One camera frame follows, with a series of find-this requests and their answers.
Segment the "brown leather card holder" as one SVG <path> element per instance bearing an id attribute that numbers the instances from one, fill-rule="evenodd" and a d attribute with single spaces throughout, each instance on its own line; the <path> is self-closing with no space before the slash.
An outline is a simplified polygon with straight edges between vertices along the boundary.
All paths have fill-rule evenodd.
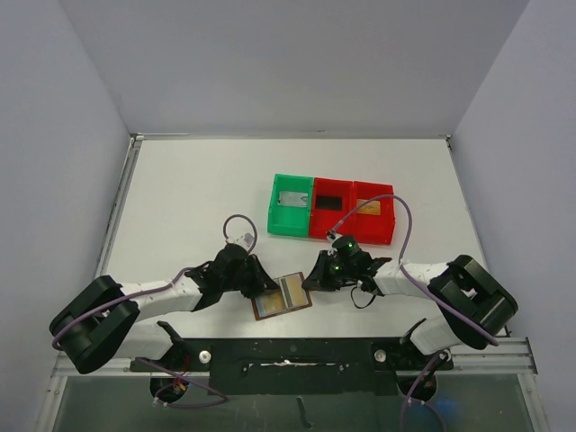
<path id="1" fill-rule="evenodd" d="M 312 306 L 310 293 L 302 288 L 303 273 L 293 273 L 274 279 L 277 287 L 252 299 L 255 320 L 265 320 Z"/>

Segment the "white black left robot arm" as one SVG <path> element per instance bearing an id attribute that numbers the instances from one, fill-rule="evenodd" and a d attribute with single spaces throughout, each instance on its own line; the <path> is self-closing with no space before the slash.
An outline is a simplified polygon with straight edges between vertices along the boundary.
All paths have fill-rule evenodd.
<path id="1" fill-rule="evenodd" d="M 66 353 L 79 373 L 90 374 L 115 357 L 139 321 L 201 311 L 228 292 L 254 299 L 278 288 L 258 257 L 235 244 L 168 281 L 119 283 L 101 275 L 49 324 L 52 347 Z"/>

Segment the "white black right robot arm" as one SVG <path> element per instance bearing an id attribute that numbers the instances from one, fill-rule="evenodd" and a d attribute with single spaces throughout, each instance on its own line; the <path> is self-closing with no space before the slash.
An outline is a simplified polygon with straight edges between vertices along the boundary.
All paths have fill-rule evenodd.
<path id="1" fill-rule="evenodd" d="M 457 345 L 483 350 L 518 312 L 514 297 L 471 256 L 447 263 L 405 264 L 373 257 L 351 236 L 335 238 L 319 252 L 302 288 L 334 292 L 358 288 L 374 297 L 427 298 L 441 315 L 417 320 L 403 336 L 424 356 Z"/>

